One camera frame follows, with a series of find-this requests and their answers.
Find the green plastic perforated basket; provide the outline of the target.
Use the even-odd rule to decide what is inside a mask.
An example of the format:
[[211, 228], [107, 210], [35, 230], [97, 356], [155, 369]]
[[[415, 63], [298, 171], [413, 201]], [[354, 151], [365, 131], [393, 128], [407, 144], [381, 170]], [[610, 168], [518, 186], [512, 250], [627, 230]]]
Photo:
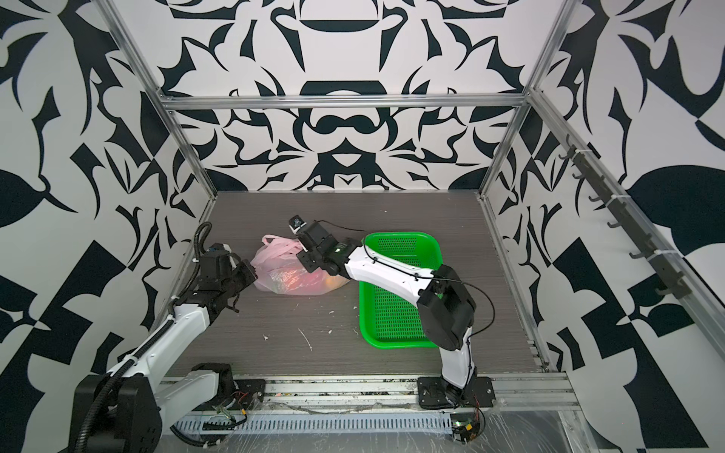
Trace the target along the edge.
[[[436, 269], [443, 264], [440, 245], [423, 232], [379, 232], [364, 238], [371, 252], [409, 266]], [[425, 336], [417, 307], [370, 283], [359, 284], [359, 327], [378, 349], [434, 348]]]

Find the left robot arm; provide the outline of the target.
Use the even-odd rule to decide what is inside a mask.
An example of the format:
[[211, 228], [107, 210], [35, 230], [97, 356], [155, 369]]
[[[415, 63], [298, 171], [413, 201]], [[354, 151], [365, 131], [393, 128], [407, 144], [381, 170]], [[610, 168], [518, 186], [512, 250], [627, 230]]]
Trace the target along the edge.
[[164, 322], [124, 360], [75, 390], [71, 452], [153, 452], [166, 430], [205, 404], [237, 392], [229, 364], [200, 364], [181, 381], [160, 385], [171, 366], [224, 310], [232, 310], [257, 274], [248, 260], [217, 243], [197, 259], [191, 288]]

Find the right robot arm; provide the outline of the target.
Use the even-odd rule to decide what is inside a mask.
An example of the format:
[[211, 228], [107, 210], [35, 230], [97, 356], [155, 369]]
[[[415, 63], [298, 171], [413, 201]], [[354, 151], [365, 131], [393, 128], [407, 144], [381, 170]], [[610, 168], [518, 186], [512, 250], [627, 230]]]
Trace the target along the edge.
[[444, 388], [455, 396], [464, 394], [476, 371], [470, 347], [476, 302], [451, 267], [407, 265], [379, 254], [363, 241], [339, 241], [319, 222], [292, 232], [302, 245], [298, 260], [308, 272], [322, 269], [332, 276], [372, 284], [413, 305], [425, 336], [439, 347]]

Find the pink plastic bag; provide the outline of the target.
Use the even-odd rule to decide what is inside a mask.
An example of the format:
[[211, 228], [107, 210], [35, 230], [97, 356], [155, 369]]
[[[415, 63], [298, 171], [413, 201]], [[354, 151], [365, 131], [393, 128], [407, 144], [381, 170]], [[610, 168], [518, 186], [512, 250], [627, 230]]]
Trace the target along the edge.
[[296, 239], [264, 235], [262, 247], [251, 261], [258, 276], [255, 287], [282, 296], [322, 296], [349, 283], [322, 269], [308, 272], [296, 256], [302, 250]]

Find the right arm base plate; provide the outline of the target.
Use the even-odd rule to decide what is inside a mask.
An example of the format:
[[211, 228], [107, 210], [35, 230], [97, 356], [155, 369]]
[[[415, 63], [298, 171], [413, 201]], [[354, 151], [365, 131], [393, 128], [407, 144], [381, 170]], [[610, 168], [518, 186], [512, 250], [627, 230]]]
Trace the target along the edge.
[[464, 389], [453, 386], [442, 377], [420, 377], [416, 386], [417, 402], [424, 410], [492, 408], [497, 399], [489, 377], [473, 377]]

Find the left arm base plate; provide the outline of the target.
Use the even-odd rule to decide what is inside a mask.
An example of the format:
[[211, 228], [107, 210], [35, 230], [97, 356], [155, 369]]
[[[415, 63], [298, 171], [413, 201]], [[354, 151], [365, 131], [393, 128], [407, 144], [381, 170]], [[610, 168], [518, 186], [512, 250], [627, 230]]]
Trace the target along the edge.
[[214, 411], [223, 406], [228, 410], [250, 410], [264, 402], [265, 379], [234, 379], [228, 390], [220, 390], [212, 400], [196, 407], [196, 411]]

